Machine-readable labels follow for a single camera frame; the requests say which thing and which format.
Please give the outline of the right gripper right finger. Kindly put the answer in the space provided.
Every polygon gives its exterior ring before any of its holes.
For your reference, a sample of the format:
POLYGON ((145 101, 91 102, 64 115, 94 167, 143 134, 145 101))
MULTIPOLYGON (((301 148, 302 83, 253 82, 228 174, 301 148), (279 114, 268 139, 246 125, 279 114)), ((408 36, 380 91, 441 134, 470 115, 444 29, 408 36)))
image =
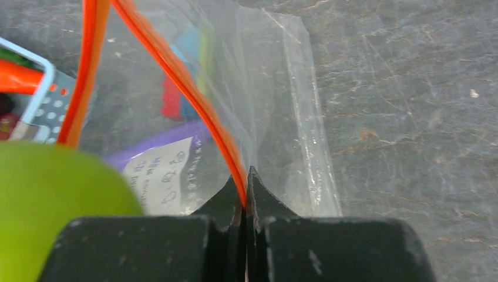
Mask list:
POLYGON ((300 217, 251 167, 247 186, 249 281, 435 281, 410 225, 391 218, 300 217))

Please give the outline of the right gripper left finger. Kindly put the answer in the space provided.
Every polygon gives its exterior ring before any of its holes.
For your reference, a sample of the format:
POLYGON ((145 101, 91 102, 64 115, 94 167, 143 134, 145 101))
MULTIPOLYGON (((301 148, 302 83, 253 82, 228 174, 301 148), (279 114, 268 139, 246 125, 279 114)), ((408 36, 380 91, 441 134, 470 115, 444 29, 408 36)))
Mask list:
POLYGON ((189 216, 80 217, 59 233, 40 281, 244 281, 233 179, 189 216))

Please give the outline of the clear orange zip bag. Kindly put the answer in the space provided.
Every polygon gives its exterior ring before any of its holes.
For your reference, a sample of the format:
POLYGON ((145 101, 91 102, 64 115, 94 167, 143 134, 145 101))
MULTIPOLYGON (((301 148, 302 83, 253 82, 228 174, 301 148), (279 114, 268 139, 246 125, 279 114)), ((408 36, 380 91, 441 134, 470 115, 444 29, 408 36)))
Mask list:
POLYGON ((83 1, 82 54, 59 139, 99 156, 192 121, 161 114, 163 80, 178 87, 211 133, 149 149, 123 170, 147 214, 191 214, 229 179, 239 200, 251 167, 300 216, 342 213, 319 106, 308 31, 296 16, 235 1, 83 1), (210 98, 183 81, 169 48, 191 25, 213 37, 210 98))

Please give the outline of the green toy apple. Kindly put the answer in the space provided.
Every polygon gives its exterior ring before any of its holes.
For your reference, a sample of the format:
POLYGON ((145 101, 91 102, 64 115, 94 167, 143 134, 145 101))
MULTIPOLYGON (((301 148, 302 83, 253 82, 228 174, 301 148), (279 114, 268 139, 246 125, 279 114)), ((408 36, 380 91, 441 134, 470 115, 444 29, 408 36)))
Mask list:
POLYGON ((35 281, 57 235, 77 217, 141 214, 127 181, 98 157, 1 142, 2 281, 35 281))

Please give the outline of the orange toy carrot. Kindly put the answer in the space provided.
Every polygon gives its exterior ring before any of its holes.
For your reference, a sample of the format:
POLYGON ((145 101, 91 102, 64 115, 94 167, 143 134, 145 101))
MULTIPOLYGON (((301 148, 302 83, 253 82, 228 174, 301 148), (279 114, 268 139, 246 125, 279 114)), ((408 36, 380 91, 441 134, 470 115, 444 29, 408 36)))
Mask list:
POLYGON ((43 78, 43 72, 1 60, 1 93, 33 95, 43 78))

